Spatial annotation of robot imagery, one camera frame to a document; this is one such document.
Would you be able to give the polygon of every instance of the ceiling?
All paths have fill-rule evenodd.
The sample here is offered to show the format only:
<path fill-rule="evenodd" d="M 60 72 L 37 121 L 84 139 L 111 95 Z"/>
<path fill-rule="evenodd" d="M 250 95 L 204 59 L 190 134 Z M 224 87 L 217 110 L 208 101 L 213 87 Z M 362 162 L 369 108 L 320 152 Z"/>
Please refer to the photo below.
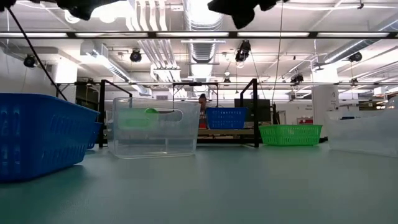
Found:
<path fill-rule="evenodd" d="M 383 1 L 367 1 L 363 0 L 365 6 L 377 6 L 381 8 L 363 8 L 363 9 L 344 9 L 344 10 L 325 10 L 326 7 L 358 6 L 359 0 L 291 0 L 285 4 L 283 9 L 282 26 L 280 25 L 282 8 L 275 7 L 267 12 L 261 12 L 256 8 L 256 17 L 243 30 L 260 30 L 260 31 L 279 31 L 282 27 L 284 31 L 370 31 L 380 24 L 382 21 L 397 15 L 398 19 L 398 2 L 396 0 Z M 167 0 L 168 7 L 181 6 L 180 0 Z M 12 8 L 17 18 L 21 22 L 26 31 L 102 31 L 102 30 L 127 30 L 125 19 L 119 17 L 110 24 L 101 22 L 98 18 L 92 18 L 90 21 L 80 21 L 76 24 L 69 24 L 64 18 L 64 11 L 54 9 L 54 4 L 32 4 L 29 1 L 18 1 Z M 314 7 L 317 10 L 297 10 L 291 7 Z M 166 21 L 170 30 L 185 30 L 183 12 L 172 11 L 167 9 Z M 7 14 L 0 14 L 0 30 L 18 31 L 16 23 L 11 19 L 7 19 Z M 221 30 L 236 30 L 232 19 L 224 16 Z M 239 82 L 246 82 L 251 78 L 259 77 L 261 81 L 281 82 L 281 77 L 289 78 L 288 71 L 298 65 L 312 55 L 318 54 L 319 57 L 334 51 L 335 49 L 345 45 L 350 40 L 277 40 L 277 39 L 253 39 L 250 40 L 252 46 L 252 56 L 250 56 L 243 68 L 236 68 L 234 62 L 230 62 L 234 58 L 234 53 L 240 45 L 241 40 L 226 40 L 224 44 L 218 44 L 215 62 L 219 65 L 213 66 L 213 80 L 222 80 L 224 72 L 231 73 L 231 81 L 235 82 L 238 77 Z M 67 54 L 81 61 L 78 75 L 81 77 L 93 77 L 94 79 L 102 79 L 104 77 L 112 77 L 107 69 L 97 64 L 85 64 L 80 57 L 80 44 L 82 40 L 33 40 L 34 46 L 38 47 L 56 47 Z M 26 46 L 23 40 L 10 40 L 10 45 Z M 172 48 L 178 65 L 181 68 L 181 76 L 187 77 L 190 74 L 188 46 L 182 44 L 180 40 L 171 40 Z M 150 62 L 143 55 L 142 62 L 132 63 L 129 55 L 133 48 L 138 48 L 136 40 L 96 40 L 96 44 L 105 44 L 109 49 L 110 57 L 118 63 L 123 69 L 131 72 L 131 75 L 139 81 L 149 81 Z M 382 40 L 374 45 L 361 51 L 363 59 L 361 62 L 355 62 L 352 65 L 349 62 L 338 62 L 338 75 L 340 80 L 349 80 L 355 75 L 375 70 L 379 67 L 395 62 L 398 50 L 391 50 L 386 54 L 383 52 L 393 49 L 397 45 L 396 40 Z M 280 53 L 279 64 L 276 63 Z M 311 81 L 311 70 L 304 69 L 301 71 L 305 81 Z M 391 70 L 387 73 L 380 73 L 375 77 L 363 80 L 371 82 L 377 80 L 378 77 L 388 77 L 397 75 L 398 69 Z"/>

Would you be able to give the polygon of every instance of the clear plastic bin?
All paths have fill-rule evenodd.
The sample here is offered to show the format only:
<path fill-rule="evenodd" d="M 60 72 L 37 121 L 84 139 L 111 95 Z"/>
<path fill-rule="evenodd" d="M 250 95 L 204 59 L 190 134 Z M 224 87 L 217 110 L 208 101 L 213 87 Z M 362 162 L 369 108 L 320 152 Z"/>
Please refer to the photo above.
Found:
<path fill-rule="evenodd" d="M 198 103 L 115 98 L 107 118 L 110 151 L 120 158 L 193 155 L 199 113 Z"/>
<path fill-rule="evenodd" d="M 328 112 L 326 129 L 331 149 L 398 157 L 398 111 L 393 98 L 384 111 Z M 354 119 L 341 120 L 342 116 Z"/>

